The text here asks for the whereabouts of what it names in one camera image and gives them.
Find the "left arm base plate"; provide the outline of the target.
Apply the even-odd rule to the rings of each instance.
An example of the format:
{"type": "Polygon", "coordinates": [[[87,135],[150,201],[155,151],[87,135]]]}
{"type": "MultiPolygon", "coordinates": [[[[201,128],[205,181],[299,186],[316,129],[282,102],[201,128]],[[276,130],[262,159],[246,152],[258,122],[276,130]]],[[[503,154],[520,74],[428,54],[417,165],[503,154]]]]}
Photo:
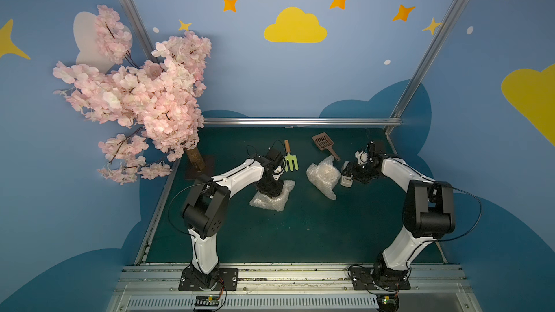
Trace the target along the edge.
{"type": "Polygon", "coordinates": [[[215,267],[209,274],[204,274],[188,266],[182,271],[179,291],[236,291],[238,284],[237,268],[215,267]]]}

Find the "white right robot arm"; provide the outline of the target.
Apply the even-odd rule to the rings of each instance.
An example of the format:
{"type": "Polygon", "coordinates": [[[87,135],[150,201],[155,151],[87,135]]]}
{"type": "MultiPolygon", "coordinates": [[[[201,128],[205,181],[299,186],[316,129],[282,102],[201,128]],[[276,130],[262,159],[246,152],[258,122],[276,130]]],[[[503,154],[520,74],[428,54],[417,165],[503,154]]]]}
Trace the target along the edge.
{"type": "Polygon", "coordinates": [[[374,156],[347,162],[341,184],[369,183],[378,177],[394,181],[406,193],[399,234],[380,252],[371,271],[370,284],[380,290],[407,290],[413,261],[431,243],[455,229],[452,186],[435,181],[409,166],[400,157],[374,156]]]}

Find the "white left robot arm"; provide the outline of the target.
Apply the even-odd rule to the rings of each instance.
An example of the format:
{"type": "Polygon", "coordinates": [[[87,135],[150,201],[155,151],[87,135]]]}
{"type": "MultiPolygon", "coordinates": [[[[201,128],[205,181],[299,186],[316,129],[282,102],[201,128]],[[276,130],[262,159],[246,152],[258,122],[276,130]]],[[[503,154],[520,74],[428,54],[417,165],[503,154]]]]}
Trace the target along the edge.
{"type": "Polygon", "coordinates": [[[182,207],[182,218],[192,240],[193,272],[202,279],[214,280],[219,268],[216,238],[227,216],[233,196],[247,186],[268,196],[278,196],[284,186],[281,176],[285,163],[275,158],[257,156],[217,176],[200,176],[182,207]]]}

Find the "white tape dispenser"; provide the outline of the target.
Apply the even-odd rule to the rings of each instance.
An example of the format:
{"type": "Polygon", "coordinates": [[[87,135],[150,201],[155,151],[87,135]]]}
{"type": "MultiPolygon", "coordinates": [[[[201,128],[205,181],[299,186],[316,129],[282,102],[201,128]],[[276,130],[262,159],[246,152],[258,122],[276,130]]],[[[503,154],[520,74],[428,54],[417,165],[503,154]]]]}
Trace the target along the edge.
{"type": "Polygon", "coordinates": [[[340,181],[341,186],[344,186],[345,188],[351,188],[353,186],[353,183],[354,183],[353,168],[354,168],[354,163],[351,161],[346,161],[343,164],[343,167],[341,169],[341,181],[340,181]]]}

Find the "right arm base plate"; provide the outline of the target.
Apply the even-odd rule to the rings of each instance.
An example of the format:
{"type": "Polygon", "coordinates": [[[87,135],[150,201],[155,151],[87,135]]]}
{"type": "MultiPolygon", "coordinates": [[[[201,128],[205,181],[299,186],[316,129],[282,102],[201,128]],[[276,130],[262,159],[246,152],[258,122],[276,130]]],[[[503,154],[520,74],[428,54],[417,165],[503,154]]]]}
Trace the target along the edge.
{"type": "Polygon", "coordinates": [[[347,269],[348,277],[354,290],[376,290],[383,293],[396,293],[400,290],[410,290],[409,271],[379,269],[375,274],[370,267],[351,265],[347,269]]]}

